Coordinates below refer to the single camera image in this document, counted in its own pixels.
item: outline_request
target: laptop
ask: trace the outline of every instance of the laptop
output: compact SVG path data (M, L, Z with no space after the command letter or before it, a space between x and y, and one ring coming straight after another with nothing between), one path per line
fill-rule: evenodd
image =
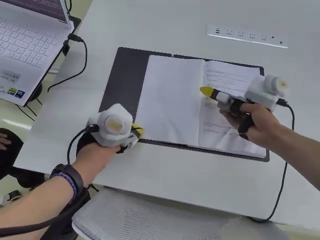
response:
M64 0L0 0L0 99L26 105L74 29Z

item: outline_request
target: laptop keyboard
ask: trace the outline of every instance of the laptop keyboard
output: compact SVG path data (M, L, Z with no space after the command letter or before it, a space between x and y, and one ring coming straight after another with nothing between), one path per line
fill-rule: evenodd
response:
M0 19L0 56L42 68L63 35Z

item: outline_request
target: forearm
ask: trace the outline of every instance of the forearm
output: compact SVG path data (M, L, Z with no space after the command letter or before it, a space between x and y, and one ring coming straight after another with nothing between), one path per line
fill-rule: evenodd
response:
M0 227L38 224L57 216L73 197L73 189L63 177L56 176L28 195L0 211ZM5 239L38 240L46 229Z
M320 190L320 142L281 126L269 149Z

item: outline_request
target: desk surface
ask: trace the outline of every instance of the desk surface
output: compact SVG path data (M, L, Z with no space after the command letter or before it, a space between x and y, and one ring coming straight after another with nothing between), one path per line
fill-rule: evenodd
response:
M78 33L88 45L88 67L50 91L15 166L50 173L66 163L70 140L99 109L118 47L263 66L289 82L297 132L320 140L319 11L317 0L94 0ZM289 49L208 37L210 23L282 32ZM55 81L79 72L84 58L82 44L74 43ZM275 114L290 126L288 110ZM115 156L95 183L265 218L284 165L273 153L265 163L140 143ZM320 230L319 203L320 193L289 167L273 220Z

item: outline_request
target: laptop screen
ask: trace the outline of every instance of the laptop screen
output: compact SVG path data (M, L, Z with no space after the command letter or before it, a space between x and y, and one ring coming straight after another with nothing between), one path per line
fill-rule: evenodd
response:
M0 0L39 14L67 22L60 0Z

